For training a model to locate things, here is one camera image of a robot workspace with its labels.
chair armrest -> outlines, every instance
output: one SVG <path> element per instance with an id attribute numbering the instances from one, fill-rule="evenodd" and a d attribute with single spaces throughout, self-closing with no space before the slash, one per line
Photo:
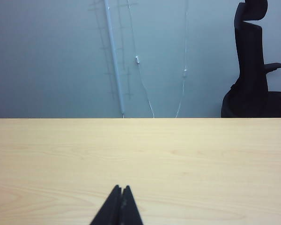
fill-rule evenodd
<path id="1" fill-rule="evenodd" d="M 269 63 L 264 65 L 264 71 L 265 73 L 272 72 L 278 68 L 281 68 L 281 63 L 275 62 L 275 63 Z"/>

chair seat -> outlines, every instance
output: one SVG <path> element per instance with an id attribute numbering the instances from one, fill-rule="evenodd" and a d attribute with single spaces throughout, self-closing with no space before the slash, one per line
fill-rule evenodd
<path id="1" fill-rule="evenodd" d="M 243 117 L 238 115 L 237 112 L 233 112 L 229 106 L 230 92 L 228 92 L 222 103 L 222 118 L 237 118 Z M 268 93 L 268 99 L 262 113 L 258 117 L 264 118 L 281 118 L 281 91 L 270 91 Z"/>

black office chair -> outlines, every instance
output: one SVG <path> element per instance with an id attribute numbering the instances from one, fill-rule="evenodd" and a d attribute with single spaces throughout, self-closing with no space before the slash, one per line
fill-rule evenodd
<path id="1" fill-rule="evenodd" d="M 261 20 L 267 12 L 267 0 L 245 0 L 238 5 L 235 41 L 239 78 L 225 95 L 222 118 L 281 117 L 281 92 L 268 91 L 266 75 L 281 63 L 264 64 L 262 28 L 248 20 Z"/>

cable connector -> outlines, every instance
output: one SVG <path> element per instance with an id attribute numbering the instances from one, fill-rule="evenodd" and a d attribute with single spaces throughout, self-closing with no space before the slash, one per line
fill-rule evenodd
<path id="1" fill-rule="evenodd" d="M 136 62 L 136 64 L 138 64 L 138 65 L 139 65 L 140 60 L 139 60 L 139 57 L 138 57 L 138 56 L 136 56 L 136 57 L 135 57 L 135 62 Z"/>
<path id="2" fill-rule="evenodd" d="M 184 73 L 183 73 L 183 76 L 182 76 L 183 78 L 186 78 L 186 77 L 187 77 L 187 74 L 186 74 L 186 73 L 187 73 L 187 69 L 184 70 Z"/>

light wood surface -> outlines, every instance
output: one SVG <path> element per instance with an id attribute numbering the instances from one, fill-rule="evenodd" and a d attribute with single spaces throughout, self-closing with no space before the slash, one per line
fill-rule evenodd
<path id="1" fill-rule="evenodd" d="M 0 119 L 0 225 L 281 225 L 281 119 Z"/>

